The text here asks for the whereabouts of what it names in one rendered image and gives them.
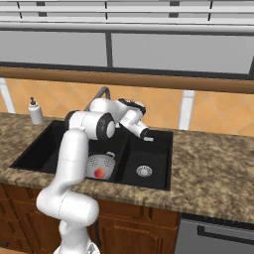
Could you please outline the silver sink drain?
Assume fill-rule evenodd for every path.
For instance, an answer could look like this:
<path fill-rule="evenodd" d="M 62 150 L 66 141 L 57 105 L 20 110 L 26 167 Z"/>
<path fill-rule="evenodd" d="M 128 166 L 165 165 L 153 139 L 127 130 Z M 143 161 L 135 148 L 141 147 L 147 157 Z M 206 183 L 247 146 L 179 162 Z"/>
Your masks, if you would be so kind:
<path fill-rule="evenodd" d="M 137 168 L 136 173 L 139 177 L 147 178 L 153 174 L 153 170 L 148 166 L 140 166 Z"/>

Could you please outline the dark grey gooseneck faucet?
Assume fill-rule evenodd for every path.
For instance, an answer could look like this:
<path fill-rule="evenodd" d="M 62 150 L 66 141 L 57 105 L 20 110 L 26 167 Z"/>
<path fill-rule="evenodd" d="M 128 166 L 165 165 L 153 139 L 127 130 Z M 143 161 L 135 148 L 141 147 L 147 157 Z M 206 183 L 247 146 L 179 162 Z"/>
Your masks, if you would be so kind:
<path fill-rule="evenodd" d="M 109 88 L 106 86 L 103 86 L 100 88 L 100 90 L 97 92 L 97 94 L 92 98 L 92 100 L 84 108 L 84 111 L 89 111 L 89 106 L 90 106 L 91 102 L 96 98 L 101 98 L 103 95 L 105 96 L 106 99 L 109 99 L 109 100 L 111 99 Z"/>

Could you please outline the brown wooden cupboard drawers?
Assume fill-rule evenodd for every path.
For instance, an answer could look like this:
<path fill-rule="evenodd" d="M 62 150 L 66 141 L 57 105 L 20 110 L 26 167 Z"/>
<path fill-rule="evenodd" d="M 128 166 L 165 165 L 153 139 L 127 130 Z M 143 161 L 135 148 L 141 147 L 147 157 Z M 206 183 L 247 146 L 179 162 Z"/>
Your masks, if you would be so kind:
<path fill-rule="evenodd" d="M 59 221 L 36 207 L 38 189 L 2 185 L 28 239 L 33 254 L 53 254 L 61 244 Z"/>

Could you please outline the grey dishwasher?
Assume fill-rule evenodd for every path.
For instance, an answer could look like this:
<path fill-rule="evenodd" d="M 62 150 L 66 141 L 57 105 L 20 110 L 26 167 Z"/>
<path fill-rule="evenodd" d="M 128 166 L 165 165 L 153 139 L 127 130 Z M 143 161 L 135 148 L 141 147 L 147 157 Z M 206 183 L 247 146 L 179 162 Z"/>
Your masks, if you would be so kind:
<path fill-rule="evenodd" d="M 199 225 L 206 232 L 254 240 L 254 224 L 184 213 L 175 254 L 254 254 L 254 245 L 199 236 Z"/>

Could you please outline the silver colander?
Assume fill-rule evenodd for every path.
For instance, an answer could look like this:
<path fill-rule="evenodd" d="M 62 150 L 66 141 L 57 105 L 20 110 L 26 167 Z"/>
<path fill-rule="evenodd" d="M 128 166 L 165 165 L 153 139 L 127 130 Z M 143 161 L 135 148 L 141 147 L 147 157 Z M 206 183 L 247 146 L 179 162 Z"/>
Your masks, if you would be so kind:
<path fill-rule="evenodd" d="M 116 164 L 114 157 L 115 154 L 112 152 L 107 152 L 104 155 L 90 156 L 87 161 L 86 176 L 88 178 L 97 179 L 97 177 L 94 175 L 94 171 L 100 168 L 105 171 L 105 176 L 103 179 L 98 180 L 109 180 Z"/>

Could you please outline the white soap dispenser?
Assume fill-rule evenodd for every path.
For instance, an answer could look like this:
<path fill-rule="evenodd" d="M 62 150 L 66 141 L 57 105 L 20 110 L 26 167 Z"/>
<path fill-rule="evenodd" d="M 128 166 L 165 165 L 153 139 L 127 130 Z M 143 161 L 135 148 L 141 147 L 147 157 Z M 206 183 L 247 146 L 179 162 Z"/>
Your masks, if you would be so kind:
<path fill-rule="evenodd" d="M 42 108 L 33 97 L 31 97 L 29 104 L 29 112 L 34 125 L 40 125 L 44 122 Z"/>

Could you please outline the brown wooden cupboard door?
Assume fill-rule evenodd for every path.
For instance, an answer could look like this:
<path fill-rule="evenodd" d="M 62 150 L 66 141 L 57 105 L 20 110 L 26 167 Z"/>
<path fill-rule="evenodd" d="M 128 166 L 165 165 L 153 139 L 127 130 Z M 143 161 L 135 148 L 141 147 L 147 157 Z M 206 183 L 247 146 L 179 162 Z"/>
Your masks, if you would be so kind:
<path fill-rule="evenodd" d="M 103 254 L 160 254 L 162 240 L 145 229 L 127 226 L 101 226 L 99 229 Z"/>

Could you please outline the brown wooden false drawer front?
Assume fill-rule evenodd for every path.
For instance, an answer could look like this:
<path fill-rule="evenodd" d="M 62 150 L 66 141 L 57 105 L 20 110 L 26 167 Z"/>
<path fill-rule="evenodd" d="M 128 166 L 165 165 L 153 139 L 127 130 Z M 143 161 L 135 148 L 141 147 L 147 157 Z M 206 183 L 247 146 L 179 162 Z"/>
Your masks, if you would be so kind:
<path fill-rule="evenodd" d="M 181 214 L 177 211 L 102 199 L 99 199 L 98 203 L 100 213 L 103 215 L 152 223 L 169 228 L 177 227 L 181 218 Z"/>

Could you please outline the black double sink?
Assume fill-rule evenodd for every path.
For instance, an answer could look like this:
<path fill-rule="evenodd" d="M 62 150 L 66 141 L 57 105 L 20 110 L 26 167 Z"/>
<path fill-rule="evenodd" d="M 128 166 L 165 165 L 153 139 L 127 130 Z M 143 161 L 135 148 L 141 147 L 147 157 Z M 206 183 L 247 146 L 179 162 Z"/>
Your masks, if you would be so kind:
<path fill-rule="evenodd" d="M 63 135 L 64 124 L 59 120 L 53 121 L 12 164 L 12 167 L 47 174 L 55 173 Z M 92 155 L 104 155 L 107 152 L 115 154 L 116 164 L 110 179 L 98 181 L 169 190 L 173 134 L 151 130 L 147 137 L 153 137 L 154 142 L 145 142 L 127 130 L 119 128 L 107 142 L 91 140 L 88 158 Z M 139 177 L 136 170 L 140 166 L 150 167 L 153 174 L 147 178 Z"/>

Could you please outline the wooden window sill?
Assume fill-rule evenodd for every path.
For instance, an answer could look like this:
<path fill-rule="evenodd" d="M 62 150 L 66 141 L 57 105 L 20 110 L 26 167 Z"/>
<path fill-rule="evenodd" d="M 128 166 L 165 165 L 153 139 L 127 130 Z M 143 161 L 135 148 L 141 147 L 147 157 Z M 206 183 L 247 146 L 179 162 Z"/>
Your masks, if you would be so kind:
<path fill-rule="evenodd" d="M 0 77 L 254 94 L 254 80 L 3 66 Z"/>

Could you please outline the white window blinds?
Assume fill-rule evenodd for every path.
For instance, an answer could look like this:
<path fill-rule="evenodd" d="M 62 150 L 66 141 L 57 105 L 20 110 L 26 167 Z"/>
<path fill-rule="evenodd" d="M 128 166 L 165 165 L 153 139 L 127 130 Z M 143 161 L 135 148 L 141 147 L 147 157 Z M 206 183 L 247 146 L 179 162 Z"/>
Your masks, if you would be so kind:
<path fill-rule="evenodd" d="M 254 0 L 0 0 L 0 29 L 254 35 Z"/>

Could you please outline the window with dark frame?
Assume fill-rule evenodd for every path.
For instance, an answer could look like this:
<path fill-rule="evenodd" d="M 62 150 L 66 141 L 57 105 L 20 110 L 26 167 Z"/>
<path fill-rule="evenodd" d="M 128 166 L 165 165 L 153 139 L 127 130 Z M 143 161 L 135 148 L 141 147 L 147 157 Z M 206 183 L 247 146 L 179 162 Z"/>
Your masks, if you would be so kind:
<path fill-rule="evenodd" d="M 0 66 L 254 80 L 254 37 L 0 31 Z"/>

